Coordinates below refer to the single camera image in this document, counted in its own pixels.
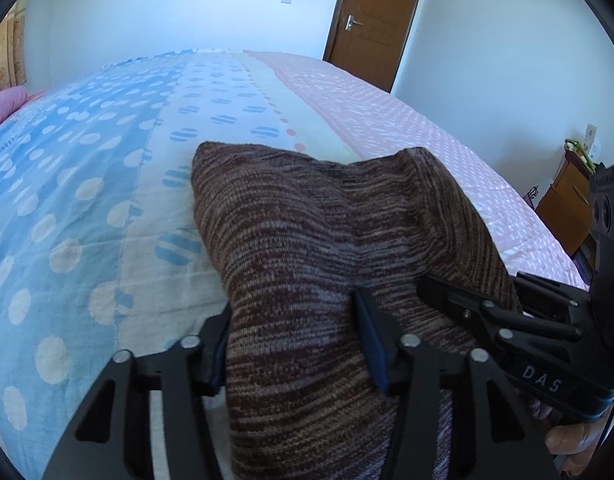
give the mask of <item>wooden nightstand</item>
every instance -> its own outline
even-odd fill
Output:
[[[590,173],[578,156],[565,152],[565,161],[536,213],[569,256],[580,248],[591,229]]]

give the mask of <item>brown knit pillow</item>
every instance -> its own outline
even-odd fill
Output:
[[[194,216],[233,309],[227,399],[242,479],[378,478],[396,403],[370,379],[350,293],[366,286],[408,332],[465,351],[472,336],[423,304],[452,280],[517,309],[487,227],[427,150],[343,165],[206,142]],[[446,473],[444,397],[437,476]]]

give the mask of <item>pink sheet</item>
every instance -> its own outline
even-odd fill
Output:
[[[362,158],[424,146],[476,207],[509,273],[519,270],[586,288],[571,259],[516,191],[469,148],[395,97],[309,57],[248,52],[311,106]]]

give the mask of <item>door handle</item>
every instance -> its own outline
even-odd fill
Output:
[[[354,28],[354,25],[362,26],[362,23],[356,22],[356,18],[354,18],[354,16],[350,14],[349,17],[347,18],[347,24],[344,30],[351,30],[352,28]]]

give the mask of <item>hand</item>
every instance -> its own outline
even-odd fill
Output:
[[[571,476],[582,474],[596,450],[610,411],[611,409],[608,409],[595,422],[555,426],[547,432],[545,443],[549,452],[554,455],[569,455],[562,466],[562,471]]]

